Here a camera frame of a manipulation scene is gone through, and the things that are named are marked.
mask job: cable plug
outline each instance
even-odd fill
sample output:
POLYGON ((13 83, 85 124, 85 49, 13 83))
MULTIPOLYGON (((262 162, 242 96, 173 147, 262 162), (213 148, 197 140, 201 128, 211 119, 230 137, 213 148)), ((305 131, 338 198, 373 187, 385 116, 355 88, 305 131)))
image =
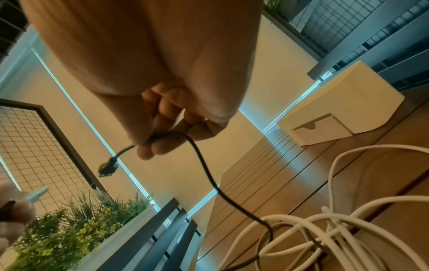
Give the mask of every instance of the cable plug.
POLYGON ((101 164, 98 168, 99 177, 111 176, 118 169, 118 159, 110 157, 107 163, 101 164))

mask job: foliage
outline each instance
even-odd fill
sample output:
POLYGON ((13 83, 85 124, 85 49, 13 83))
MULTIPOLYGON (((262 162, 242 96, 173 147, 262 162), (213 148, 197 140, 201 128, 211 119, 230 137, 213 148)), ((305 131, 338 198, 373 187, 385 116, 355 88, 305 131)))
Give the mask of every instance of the foliage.
POLYGON ((16 261, 7 271, 68 271, 105 239, 150 205, 138 195, 133 200, 98 200, 81 195, 76 202, 38 217, 15 244, 16 261))
POLYGON ((280 7, 281 0, 264 0, 265 6, 272 11, 277 11, 280 7))

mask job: wooden table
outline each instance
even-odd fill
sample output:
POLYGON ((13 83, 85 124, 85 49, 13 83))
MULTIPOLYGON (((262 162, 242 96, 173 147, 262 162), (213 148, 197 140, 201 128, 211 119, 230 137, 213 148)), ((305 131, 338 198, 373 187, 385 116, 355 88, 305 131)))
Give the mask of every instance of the wooden table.
MULTIPOLYGON (((338 155, 361 146, 406 144, 429 148, 429 86, 403 92, 405 101, 382 127, 353 137, 300 147, 276 130, 254 146, 222 178, 221 189, 258 217, 291 214, 308 217, 328 206, 329 168, 338 155)), ((408 150, 369 150, 344 157, 335 170, 336 212, 350 214, 371 200, 394 195, 429 195, 429 155, 408 150)), ((429 262, 429 206, 394 204, 377 209, 367 220, 386 228, 429 262)), ((238 234, 252 221, 217 196, 208 224, 198 271, 216 270, 238 234)), ((231 260, 241 263, 255 254, 258 227, 242 241, 231 260)), ((356 236, 381 255, 391 270, 417 270, 408 259, 365 232, 356 236)), ((293 236, 276 250, 303 242, 293 236)), ((294 257, 261 260, 261 270, 285 270, 294 257)), ((324 270, 341 270, 326 259, 324 270)), ((243 270, 255 270, 254 265, 243 270)))

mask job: cord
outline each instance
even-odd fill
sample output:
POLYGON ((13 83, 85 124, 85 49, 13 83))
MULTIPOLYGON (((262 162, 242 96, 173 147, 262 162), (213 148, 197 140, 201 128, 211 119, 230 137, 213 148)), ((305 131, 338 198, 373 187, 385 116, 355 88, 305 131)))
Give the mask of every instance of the cord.
MULTIPOLYGON (((232 246, 230 247, 230 250, 227 252, 227 255, 225 256, 222 263, 218 267, 218 270, 234 271, 255 262, 256 270, 260 271, 259 259, 269 258, 269 257, 279 257, 279 256, 284 256, 284 255, 292 254, 299 251, 301 253, 294 260, 294 262, 289 266, 287 271, 291 271, 291 270, 304 271, 309 267, 311 267, 312 265, 314 265, 315 269, 318 270, 318 269, 321 269, 321 266, 318 263, 319 258, 323 253, 323 251, 325 251, 328 255, 332 255, 333 257, 335 257, 340 262, 340 265, 347 271, 348 270, 388 271, 389 269, 384 263, 384 261, 381 260, 380 257, 374 251, 372 251, 366 244, 356 239, 350 233, 350 229, 352 227, 356 227, 358 229, 367 231, 368 233, 394 246, 396 249, 398 249, 403 254, 408 256, 416 264, 419 270, 429 271, 429 266, 411 247, 409 247, 407 244, 405 244, 403 241, 401 241, 400 239, 398 239, 396 236, 389 233, 388 231, 362 219, 363 214, 373 209, 374 207, 377 207, 383 204, 399 203, 399 202, 429 203, 429 196, 386 197, 386 198, 374 200, 364 204, 363 206, 355 210, 351 215, 344 215, 344 214, 334 213, 334 198, 333 198, 334 195, 333 195, 333 189, 332 189, 332 179, 333 179, 335 167, 338 161, 345 155, 348 155, 353 152, 358 152, 358 151, 364 151, 364 150, 370 150, 370 149, 386 149, 386 148, 415 150, 415 151, 420 151, 420 152, 429 154, 429 149, 416 147, 416 146, 408 146, 408 145, 374 145, 374 146, 365 146, 361 148, 356 148, 354 150, 344 152, 334 160, 334 162, 332 163, 331 169, 329 171, 329 175, 328 175, 329 208, 322 207, 322 214, 313 215, 306 219, 295 217, 292 215, 270 215, 270 216, 258 218, 252 213, 250 213, 249 211, 247 211, 246 209, 244 209, 243 207, 241 207, 240 205, 238 205, 236 202, 231 200, 229 197, 227 197, 222 192, 222 190, 216 185, 216 182, 214 181, 206 165, 206 162, 204 161, 204 158, 201 152, 199 151, 195 142, 189 136, 181 133, 176 133, 176 132, 167 132, 167 133, 155 135, 151 138, 151 140, 157 140, 171 135, 184 137, 192 145, 192 147, 195 149, 198 155, 198 158, 200 159, 200 162, 207 175, 207 178, 209 179, 210 184, 213 186, 213 188, 227 203, 232 205, 234 208, 242 212, 247 217, 254 220, 254 222, 251 223, 249 226, 247 226, 235 239, 232 246), (323 231, 321 228, 319 228, 314 224, 317 221, 327 222, 327 228, 325 231, 323 231), (254 229, 257 225, 262 225, 267 229, 267 231, 263 233, 263 235, 261 236, 257 244, 257 255, 236 266, 223 269, 227 265, 227 262, 231 257, 232 252, 237 247, 239 242, 243 238, 245 238, 246 235, 249 234, 249 232, 251 232, 252 229, 254 229), (283 225, 289 225, 291 226, 291 228, 274 239, 273 230, 283 225), (270 250, 272 250, 275 246, 277 246, 281 242, 284 242, 288 237, 290 237, 297 231, 300 231, 302 233, 302 235, 306 240, 305 243, 283 251, 270 253, 270 250), (310 235, 310 232, 316 235, 317 238, 314 239, 310 235), (267 233, 269 234, 269 240, 267 245, 262 248, 261 243, 262 243, 262 240, 265 239, 267 233), (304 257, 306 256, 306 254, 310 252, 312 252, 312 255, 309 258, 307 258, 303 263, 300 264, 302 259, 304 259, 304 257)), ((125 153, 127 150, 132 149, 133 147, 134 146, 129 146, 121 150, 114 157, 111 157, 107 163, 101 165, 99 169, 100 176, 111 175, 116 170, 116 168, 114 168, 114 165, 118 157, 123 153, 125 153)))
MULTIPOLYGON (((183 137, 185 138, 193 147, 193 149, 195 150, 195 152, 197 153, 197 156, 201 162, 201 165, 204 169, 204 172, 207 175, 207 178, 209 179, 209 182, 211 184, 211 186, 217 191, 217 193, 229 204, 232 205, 234 208, 236 208, 237 210, 239 210, 240 212, 242 212, 245 216, 249 217, 250 219, 254 220, 256 223, 264 226, 269 233, 269 242, 271 242, 274 239, 274 234, 273 234, 273 229, 272 227, 265 221, 261 220, 260 218, 258 218, 257 216, 255 216, 254 214, 252 214, 251 212, 249 212, 248 210, 244 209, 243 207, 241 207, 238 203, 236 203, 235 201, 233 201, 232 199, 230 199, 227 195, 225 195, 225 193, 222 192, 222 190, 218 187, 218 185, 216 184, 216 182, 213 179, 213 176, 210 173, 210 170, 200 152, 200 150, 197 147, 197 144, 195 144, 195 142, 193 141, 193 139, 191 139, 188 135, 183 134, 183 133, 178 133, 178 132, 166 132, 166 133, 160 133, 160 134, 156 134, 153 135, 149 141, 155 141, 157 139, 160 138, 165 138, 165 137, 169 137, 169 136, 179 136, 179 137, 183 137)), ((109 161, 107 163, 104 163, 100 166, 100 168, 98 169, 98 172, 100 173, 100 177, 104 177, 104 176, 110 176, 112 175, 118 165, 117 165, 117 161, 119 156, 121 156, 122 154, 124 154, 126 151, 133 149, 135 146, 131 145, 128 146, 122 150, 120 150, 115 156, 111 157, 109 159, 109 161)), ((255 257, 250 258, 249 260, 233 266, 233 267, 229 267, 226 268, 224 271, 235 271, 238 269, 241 269, 251 263, 253 263, 254 261, 256 261, 259 258, 258 255, 256 255, 255 257)))

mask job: human hand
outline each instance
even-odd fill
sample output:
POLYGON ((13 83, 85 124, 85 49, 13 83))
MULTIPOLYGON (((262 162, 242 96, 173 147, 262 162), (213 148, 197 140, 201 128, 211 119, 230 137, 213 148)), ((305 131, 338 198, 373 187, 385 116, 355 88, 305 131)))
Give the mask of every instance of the human hand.
MULTIPOLYGON (((13 199, 18 190, 12 183, 0 184, 0 208, 13 199)), ((23 233, 25 226, 35 216, 34 206, 27 200, 18 200, 11 210, 11 219, 0 222, 0 256, 9 248, 23 233)))
POLYGON ((116 116, 142 159, 221 132, 252 71, 261 0, 21 0, 63 65, 116 116), (177 123, 180 113, 184 117, 177 123))

